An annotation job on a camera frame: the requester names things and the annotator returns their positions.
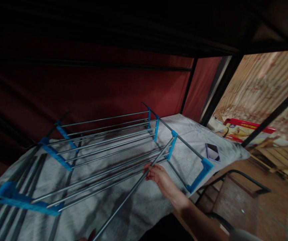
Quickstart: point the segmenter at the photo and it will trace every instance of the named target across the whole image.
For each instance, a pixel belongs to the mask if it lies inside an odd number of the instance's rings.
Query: black metal pole
[[[261,131],[263,131],[272,121],[275,120],[286,108],[288,108],[288,97],[256,128],[251,135],[241,144],[246,147]]]
[[[225,70],[224,75],[219,83],[219,86],[217,87],[213,95],[213,98],[211,99],[210,104],[208,105],[207,110],[205,111],[205,114],[201,121],[201,125],[206,127],[206,125],[208,124],[225,90],[227,89],[235,71],[237,70],[242,58],[243,54],[237,54],[232,56],[228,64],[228,67]]]
[[[125,70],[152,70],[152,71],[175,71],[190,72],[191,68],[173,66],[151,66],[136,64],[105,63],[84,60],[64,60],[64,59],[42,59],[42,58],[22,58],[22,57],[0,57],[0,64],[20,64],[20,65],[50,65],[64,67],[84,67],[84,68],[109,68]]]
[[[198,60],[198,58],[194,58],[194,60],[193,60],[192,69],[191,69],[191,73],[190,73],[190,76],[189,76],[188,81],[187,81],[187,86],[186,86],[186,90],[185,90],[185,93],[184,93],[184,98],[183,98],[180,114],[182,114],[183,110],[184,110],[184,106],[185,106],[185,102],[186,102],[186,99],[187,99],[187,95],[188,95],[188,92],[190,90],[190,86],[191,86],[192,79],[193,79],[193,76],[194,76],[194,71],[195,71],[195,68],[196,68],[197,60]]]

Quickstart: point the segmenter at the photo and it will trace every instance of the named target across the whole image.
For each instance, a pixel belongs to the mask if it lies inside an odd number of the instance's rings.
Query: corrugated metal wall
[[[214,115],[261,123],[288,96],[288,51],[246,55]],[[270,126],[288,140],[288,108]]]

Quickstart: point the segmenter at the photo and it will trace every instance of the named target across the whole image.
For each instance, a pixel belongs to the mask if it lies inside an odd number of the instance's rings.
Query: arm
[[[144,167],[149,169],[146,180],[153,180],[162,194],[168,198],[174,209],[181,215],[197,240],[227,241],[229,236],[214,222],[202,213],[174,184],[165,169],[150,163]]]

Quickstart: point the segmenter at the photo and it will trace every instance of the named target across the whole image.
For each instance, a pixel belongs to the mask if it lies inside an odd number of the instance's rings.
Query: hand
[[[182,192],[177,188],[170,176],[167,174],[164,167],[158,164],[151,166],[151,163],[147,163],[144,166],[143,173],[147,169],[150,171],[148,172],[145,180],[152,180],[156,182],[164,197],[168,198],[170,201],[173,201],[178,195],[182,194]]]

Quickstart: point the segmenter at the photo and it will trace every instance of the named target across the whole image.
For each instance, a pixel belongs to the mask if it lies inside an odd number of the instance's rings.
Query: red fabric wall
[[[183,115],[199,122],[221,57],[199,59],[196,64]]]
[[[5,33],[0,33],[0,55],[186,68],[192,65],[191,58]],[[179,113],[188,76],[184,72],[0,65],[0,113],[35,141],[67,110],[72,113],[65,124],[144,111],[144,101],[163,117]],[[73,126],[70,131],[146,116]]]

